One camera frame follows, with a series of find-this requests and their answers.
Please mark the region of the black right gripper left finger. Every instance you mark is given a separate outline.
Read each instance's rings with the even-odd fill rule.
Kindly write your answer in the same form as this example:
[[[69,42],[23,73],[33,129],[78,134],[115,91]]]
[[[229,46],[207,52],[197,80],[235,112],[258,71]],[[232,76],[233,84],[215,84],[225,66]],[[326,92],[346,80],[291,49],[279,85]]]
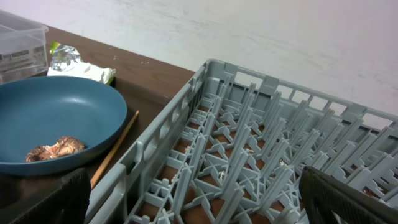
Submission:
[[[90,193],[84,168],[8,205],[10,197],[1,189],[1,223],[84,223]]]

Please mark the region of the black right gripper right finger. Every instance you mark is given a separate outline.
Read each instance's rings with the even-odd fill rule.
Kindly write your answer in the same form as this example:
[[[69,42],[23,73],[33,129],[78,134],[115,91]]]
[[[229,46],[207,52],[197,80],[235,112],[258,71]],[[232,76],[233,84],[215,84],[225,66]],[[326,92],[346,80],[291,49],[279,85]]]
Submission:
[[[371,199],[354,188],[306,166],[299,191],[310,224],[397,223],[397,210]]]

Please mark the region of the blue plate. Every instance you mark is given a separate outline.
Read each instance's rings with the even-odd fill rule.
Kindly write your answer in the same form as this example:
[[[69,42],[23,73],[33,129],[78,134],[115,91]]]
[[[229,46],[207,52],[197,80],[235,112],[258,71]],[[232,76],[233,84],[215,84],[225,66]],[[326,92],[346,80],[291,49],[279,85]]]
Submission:
[[[113,87],[78,77],[43,76],[1,85],[1,173],[49,175],[102,155],[123,130],[127,104]],[[85,145],[72,155],[27,162],[37,146],[62,136]]]

